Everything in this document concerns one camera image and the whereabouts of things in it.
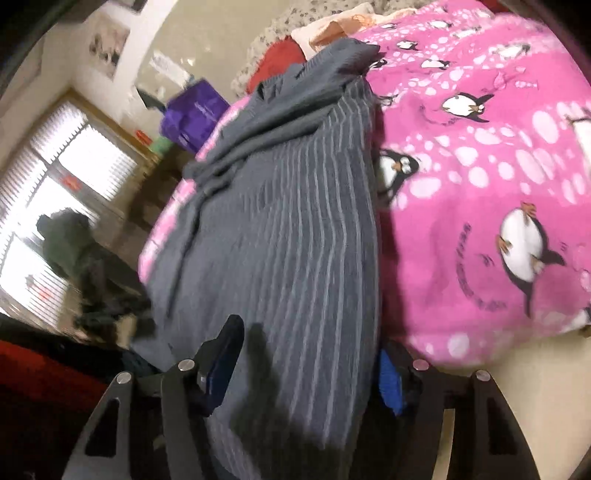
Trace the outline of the dark wooden desk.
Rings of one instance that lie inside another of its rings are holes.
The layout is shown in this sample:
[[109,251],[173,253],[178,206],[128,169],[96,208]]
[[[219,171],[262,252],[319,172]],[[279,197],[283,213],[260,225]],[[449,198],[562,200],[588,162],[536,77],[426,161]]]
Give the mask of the dark wooden desk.
[[182,178],[183,167],[193,159],[193,154],[173,144],[139,180],[111,246],[133,269],[148,234]]

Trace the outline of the framed wall picture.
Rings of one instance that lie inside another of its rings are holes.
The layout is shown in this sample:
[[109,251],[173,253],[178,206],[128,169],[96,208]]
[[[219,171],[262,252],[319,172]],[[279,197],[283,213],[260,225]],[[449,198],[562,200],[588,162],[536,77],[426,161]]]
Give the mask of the framed wall picture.
[[109,80],[115,76],[130,30],[110,21],[99,23],[88,43],[90,64]]

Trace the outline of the grey pinstriped suit jacket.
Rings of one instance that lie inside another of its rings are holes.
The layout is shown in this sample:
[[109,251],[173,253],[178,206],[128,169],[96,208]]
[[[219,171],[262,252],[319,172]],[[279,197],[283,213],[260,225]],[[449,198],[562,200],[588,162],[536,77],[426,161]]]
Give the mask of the grey pinstriped suit jacket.
[[208,422],[242,479],[345,479],[379,330],[379,234],[367,73],[375,45],[342,39],[267,81],[186,168],[147,279],[155,332],[136,345],[167,369],[228,316],[245,347]]

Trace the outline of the green plastic basin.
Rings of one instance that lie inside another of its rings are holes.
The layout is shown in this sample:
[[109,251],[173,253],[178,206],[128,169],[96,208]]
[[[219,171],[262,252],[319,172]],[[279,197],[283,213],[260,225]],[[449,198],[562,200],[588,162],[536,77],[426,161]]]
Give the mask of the green plastic basin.
[[174,146],[175,143],[173,141],[169,140],[166,137],[158,136],[155,140],[151,142],[151,144],[148,146],[148,149],[153,155],[163,157]]

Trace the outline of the white wall notice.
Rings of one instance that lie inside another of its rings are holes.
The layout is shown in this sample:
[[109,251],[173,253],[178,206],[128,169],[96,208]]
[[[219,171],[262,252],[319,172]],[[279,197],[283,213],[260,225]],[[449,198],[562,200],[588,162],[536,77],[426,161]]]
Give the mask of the white wall notice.
[[158,84],[168,82],[184,89],[194,81],[194,76],[186,71],[183,66],[174,62],[159,50],[152,52],[148,65],[155,72],[155,79]]

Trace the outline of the red cushion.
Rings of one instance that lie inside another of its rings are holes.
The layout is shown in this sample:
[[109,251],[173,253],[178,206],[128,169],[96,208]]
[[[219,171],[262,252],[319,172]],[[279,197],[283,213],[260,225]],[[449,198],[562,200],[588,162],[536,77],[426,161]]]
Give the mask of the red cushion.
[[256,71],[246,84],[246,93],[252,94],[259,83],[276,75],[283,74],[291,65],[304,64],[304,52],[290,36],[284,37],[270,45],[260,60]]

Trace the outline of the pink penguin bed quilt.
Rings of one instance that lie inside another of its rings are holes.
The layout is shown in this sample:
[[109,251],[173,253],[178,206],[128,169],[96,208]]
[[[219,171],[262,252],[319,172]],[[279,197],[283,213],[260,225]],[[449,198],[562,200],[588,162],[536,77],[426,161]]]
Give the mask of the pink penguin bed quilt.
[[[590,322],[590,86],[545,25],[437,1],[353,39],[367,81],[379,330],[442,365]],[[140,257],[146,283],[180,207]]]

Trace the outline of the white peach pillow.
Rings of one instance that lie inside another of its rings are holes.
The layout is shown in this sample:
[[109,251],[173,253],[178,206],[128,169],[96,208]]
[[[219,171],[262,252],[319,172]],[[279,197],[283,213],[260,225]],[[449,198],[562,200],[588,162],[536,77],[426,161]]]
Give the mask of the white peach pillow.
[[374,12],[370,3],[366,2],[353,9],[329,15],[307,26],[294,29],[290,33],[290,38],[301,48],[304,58],[309,60],[336,40],[348,38],[374,26],[393,27],[396,20],[416,12],[415,8],[404,8],[389,15],[380,15]]

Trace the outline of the window with blinds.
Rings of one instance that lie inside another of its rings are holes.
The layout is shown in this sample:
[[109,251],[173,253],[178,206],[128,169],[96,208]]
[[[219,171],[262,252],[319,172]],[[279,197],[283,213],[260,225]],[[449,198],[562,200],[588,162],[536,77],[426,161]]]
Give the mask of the window with blinds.
[[156,156],[73,89],[34,122],[1,169],[1,309],[57,331],[73,295],[42,258],[41,215],[70,208],[112,246]]

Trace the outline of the purple shopping bag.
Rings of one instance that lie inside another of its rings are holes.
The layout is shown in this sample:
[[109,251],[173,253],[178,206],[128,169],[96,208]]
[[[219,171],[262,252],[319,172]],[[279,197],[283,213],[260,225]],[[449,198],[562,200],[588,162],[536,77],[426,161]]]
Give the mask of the purple shopping bag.
[[160,135],[196,154],[228,108],[211,83],[200,79],[166,104]]

